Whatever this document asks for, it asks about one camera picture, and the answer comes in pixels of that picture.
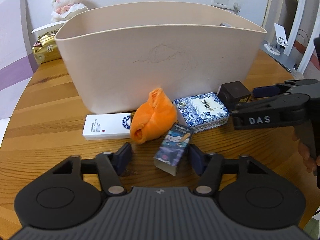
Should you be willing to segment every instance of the beige storage bin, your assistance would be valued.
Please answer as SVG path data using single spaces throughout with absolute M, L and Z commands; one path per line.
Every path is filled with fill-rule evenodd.
M 208 5 L 139 2 L 76 15 L 55 40 L 86 107 L 105 114 L 137 109 L 158 87 L 174 100 L 242 81 L 265 33 Z

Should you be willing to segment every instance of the orange plush toy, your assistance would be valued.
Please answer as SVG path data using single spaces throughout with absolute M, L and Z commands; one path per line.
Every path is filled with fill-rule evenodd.
M 149 93 L 131 122 L 130 136 L 137 143 L 154 140 L 166 133 L 177 121 L 177 110 L 161 88 Z

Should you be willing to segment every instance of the red stripe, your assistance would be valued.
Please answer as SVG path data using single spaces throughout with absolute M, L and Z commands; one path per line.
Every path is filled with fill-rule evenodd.
M 305 46 L 303 46 L 303 45 L 302 45 L 300 42 L 298 42 L 298 41 L 294 41 L 293 46 L 294 46 L 302 55 L 306 52 L 306 49 L 307 49 L 307 48 L 306 48 Z M 317 56 L 314 55 L 313 53 L 312 53 L 312 55 L 311 55 L 310 62 L 311 62 L 317 69 L 320 70 L 319 60 L 318 60 Z

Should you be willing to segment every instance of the purple stripe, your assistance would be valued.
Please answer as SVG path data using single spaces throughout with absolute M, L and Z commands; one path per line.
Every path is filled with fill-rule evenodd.
M 32 77 L 38 68 L 33 54 L 29 54 L 0 69 L 0 90 Z

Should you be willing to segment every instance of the wooden table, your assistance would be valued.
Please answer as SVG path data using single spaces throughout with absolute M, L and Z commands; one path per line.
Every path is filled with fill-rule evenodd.
M 251 90 L 291 78 L 270 56 L 259 51 L 244 84 Z M 20 228 L 13 201 L 25 185 L 67 156 L 80 154 L 82 158 L 93 158 L 102 151 L 116 151 L 123 143 L 130 141 L 86 141 L 82 137 L 82 129 L 89 113 L 62 60 L 39 67 L 12 115 L 0 150 L 2 238 L 9 238 Z M 300 223 L 304 227 L 320 206 L 319 189 L 316 178 L 307 173 L 302 164 L 297 143 L 291 140 L 292 132 L 292 127 L 235 131 L 229 120 L 227 125 L 195 134 L 192 142 L 205 152 L 218 152 L 227 158 L 249 154 L 292 181 L 307 200 Z M 133 160 L 121 178 L 128 190 L 132 185 L 195 187 L 198 176 L 189 163 L 182 163 L 176 177 L 153 165 L 152 157 L 161 140 L 133 144 Z M 222 187 L 234 179 L 233 175 L 224 175 Z M 98 187 L 96 175 L 87 175 L 85 180 Z

